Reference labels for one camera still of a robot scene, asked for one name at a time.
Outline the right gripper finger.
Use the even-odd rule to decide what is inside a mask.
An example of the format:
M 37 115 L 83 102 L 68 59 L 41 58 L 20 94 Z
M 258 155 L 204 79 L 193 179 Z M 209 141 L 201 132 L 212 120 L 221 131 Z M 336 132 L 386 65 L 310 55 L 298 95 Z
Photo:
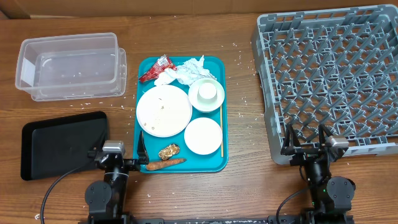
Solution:
M 284 147 L 286 150 L 293 150 L 301 147 L 297 134 L 291 124 L 287 125 Z
M 321 148 L 332 147 L 333 134 L 324 124 L 318 125 L 318 137 Z

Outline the small white bowl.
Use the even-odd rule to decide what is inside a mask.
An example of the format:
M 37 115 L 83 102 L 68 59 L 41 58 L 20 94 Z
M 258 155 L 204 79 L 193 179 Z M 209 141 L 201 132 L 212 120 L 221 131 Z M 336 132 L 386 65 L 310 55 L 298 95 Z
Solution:
M 220 125 L 210 118 L 194 119 L 185 128 L 184 141 L 195 154 L 212 154 L 221 144 Z

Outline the wooden chopstick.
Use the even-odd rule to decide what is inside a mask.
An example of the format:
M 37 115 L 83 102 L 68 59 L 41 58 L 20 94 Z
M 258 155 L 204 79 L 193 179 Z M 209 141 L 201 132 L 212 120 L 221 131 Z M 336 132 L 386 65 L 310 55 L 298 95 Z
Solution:
M 224 158 L 224 147 L 223 147 L 223 105 L 220 106 L 220 129 L 221 129 L 221 158 Z

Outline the pale green bowl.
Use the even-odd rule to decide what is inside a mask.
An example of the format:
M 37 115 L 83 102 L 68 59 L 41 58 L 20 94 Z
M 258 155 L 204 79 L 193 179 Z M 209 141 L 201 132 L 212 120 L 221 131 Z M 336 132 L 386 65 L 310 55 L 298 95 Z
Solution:
M 212 83 L 216 87 L 217 95 L 213 100 L 206 101 L 199 97 L 198 89 L 203 83 Z M 225 92 L 223 86 L 218 81 L 211 78 L 202 78 L 192 83 L 188 91 L 188 98 L 195 109 L 203 113 L 210 113 L 223 104 Z

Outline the white cup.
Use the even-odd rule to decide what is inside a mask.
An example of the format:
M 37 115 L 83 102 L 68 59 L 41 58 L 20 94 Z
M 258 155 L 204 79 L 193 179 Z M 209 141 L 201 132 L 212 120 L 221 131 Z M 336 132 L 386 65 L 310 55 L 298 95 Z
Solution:
M 212 83 L 203 83 L 198 89 L 198 95 L 202 100 L 213 100 L 217 95 L 217 89 Z

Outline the red snack wrapper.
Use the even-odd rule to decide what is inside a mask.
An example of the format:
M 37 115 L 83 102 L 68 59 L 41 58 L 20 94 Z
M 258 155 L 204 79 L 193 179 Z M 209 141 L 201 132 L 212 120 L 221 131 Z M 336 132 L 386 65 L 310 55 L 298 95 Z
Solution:
M 139 81 L 144 83 L 149 80 L 155 80 L 162 72 L 165 71 L 166 68 L 171 68 L 172 70 L 177 69 L 171 59 L 167 55 L 163 55 L 159 57 L 155 64 L 153 64 L 153 66 L 139 78 Z

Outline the white napkin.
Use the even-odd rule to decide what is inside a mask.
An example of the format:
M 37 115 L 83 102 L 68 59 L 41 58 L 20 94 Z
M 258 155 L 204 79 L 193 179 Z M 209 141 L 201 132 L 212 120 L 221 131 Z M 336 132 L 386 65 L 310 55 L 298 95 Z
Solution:
M 174 80 L 177 80 L 180 84 L 191 86 L 195 81 L 202 78 L 211 78 L 216 80 L 208 69 L 204 66 L 205 57 L 202 55 L 199 60 L 191 58 L 184 62 L 182 65 L 178 65 L 174 70 L 172 68 L 166 68 L 159 74 L 159 77 L 155 79 L 154 85 L 168 85 Z

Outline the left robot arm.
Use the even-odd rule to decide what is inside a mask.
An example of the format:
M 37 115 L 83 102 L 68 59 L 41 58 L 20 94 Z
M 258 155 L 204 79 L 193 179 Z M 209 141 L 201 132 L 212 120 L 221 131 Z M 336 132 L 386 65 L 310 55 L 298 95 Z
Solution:
M 89 206 L 88 223 L 136 223 L 134 217 L 124 211 L 129 173 L 140 171 L 149 163 L 144 135 L 138 138 L 137 159 L 126 159 L 122 141 L 107 140 L 95 155 L 95 165 L 104 171 L 104 179 L 93 182 L 85 192 Z

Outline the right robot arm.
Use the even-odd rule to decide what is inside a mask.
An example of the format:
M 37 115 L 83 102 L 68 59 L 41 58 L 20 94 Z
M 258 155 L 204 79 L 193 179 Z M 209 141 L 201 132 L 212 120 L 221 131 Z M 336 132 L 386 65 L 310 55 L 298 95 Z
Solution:
M 311 148 L 301 145 L 292 127 L 288 125 L 281 154 L 291 156 L 290 165 L 298 166 L 300 176 L 307 187 L 288 196 L 278 207 L 275 220 L 277 223 L 354 223 L 346 212 L 352 208 L 351 201 L 356 190 L 355 183 L 341 176 L 333 177 L 330 164 L 342 158 L 349 143 L 344 136 L 334 135 L 324 125 L 318 125 L 319 144 Z M 292 198 L 310 192 L 312 207 L 304 208 L 299 215 L 280 216 L 282 207 Z

